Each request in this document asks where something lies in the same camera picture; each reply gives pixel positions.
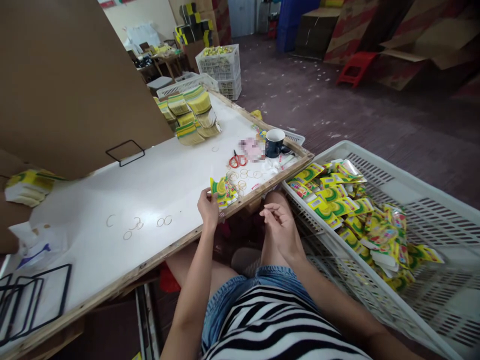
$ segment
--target scissors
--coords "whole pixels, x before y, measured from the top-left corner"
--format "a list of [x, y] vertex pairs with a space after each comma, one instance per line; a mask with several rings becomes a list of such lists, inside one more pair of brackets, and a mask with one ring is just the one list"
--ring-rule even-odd
[[237, 152], [233, 150], [233, 157], [230, 159], [228, 163], [232, 168], [236, 169], [238, 167], [247, 165], [247, 162], [248, 160], [245, 156], [237, 155]]

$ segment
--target striped shirt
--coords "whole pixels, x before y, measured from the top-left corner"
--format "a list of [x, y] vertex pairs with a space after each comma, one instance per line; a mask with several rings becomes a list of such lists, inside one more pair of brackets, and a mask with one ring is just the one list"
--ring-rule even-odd
[[233, 304], [218, 341], [204, 354], [219, 359], [370, 359], [293, 293], [257, 285]]

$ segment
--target mug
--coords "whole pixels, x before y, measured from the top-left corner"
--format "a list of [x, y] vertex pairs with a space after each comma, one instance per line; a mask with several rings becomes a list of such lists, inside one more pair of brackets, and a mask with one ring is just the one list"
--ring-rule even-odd
[[285, 132], [280, 129], [267, 131], [265, 139], [265, 156], [274, 159], [279, 156], [285, 139]]

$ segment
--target white tabletop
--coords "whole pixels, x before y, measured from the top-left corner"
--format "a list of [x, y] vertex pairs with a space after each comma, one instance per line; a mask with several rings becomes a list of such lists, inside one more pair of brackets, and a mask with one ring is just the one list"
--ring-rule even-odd
[[[239, 140], [255, 137], [256, 131], [234, 109], [215, 96], [210, 98], [220, 135], [195, 146], [183, 146], [172, 138], [123, 167], [113, 163], [84, 179], [59, 182], [34, 208], [32, 228], [50, 224], [66, 235], [70, 245], [49, 266], [72, 264], [65, 313], [201, 225], [197, 201], [201, 190], [210, 186], [210, 177], [218, 181], [227, 171], [235, 171], [233, 183], [245, 181], [241, 193], [246, 195], [275, 175], [265, 163], [249, 162], [240, 169], [228, 166], [233, 150], [241, 153]], [[4, 274], [18, 261], [17, 255], [11, 256]], [[41, 302], [48, 303], [48, 296], [44, 291]], [[50, 319], [52, 311], [40, 307], [38, 319]], [[0, 355], [25, 339], [0, 347]]]

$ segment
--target white wall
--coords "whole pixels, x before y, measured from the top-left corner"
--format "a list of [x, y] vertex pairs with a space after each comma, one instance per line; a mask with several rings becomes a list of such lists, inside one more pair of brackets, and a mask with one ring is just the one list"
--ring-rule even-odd
[[161, 40], [174, 39], [176, 23], [169, 0], [135, 0], [104, 11], [122, 43], [127, 39], [125, 27], [149, 22], [153, 23]]

